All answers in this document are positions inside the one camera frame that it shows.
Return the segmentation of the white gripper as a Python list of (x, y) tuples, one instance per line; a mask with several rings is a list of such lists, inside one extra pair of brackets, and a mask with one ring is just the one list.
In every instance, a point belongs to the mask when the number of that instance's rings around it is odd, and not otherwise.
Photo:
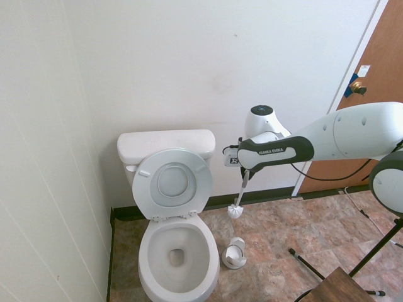
[(238, 147), (225, 147), (223, 149), (224, 165), (226, 167), (240, 167), (242, 179), (244, 179), (246, 173), (248, 176), (247, 179), (250, 181), (251, 178), (255, 175), (255, 173), (250, 170), (246, 171), (245, 168), (241, 167), (241, 164), (237, 156), (237, 151)]

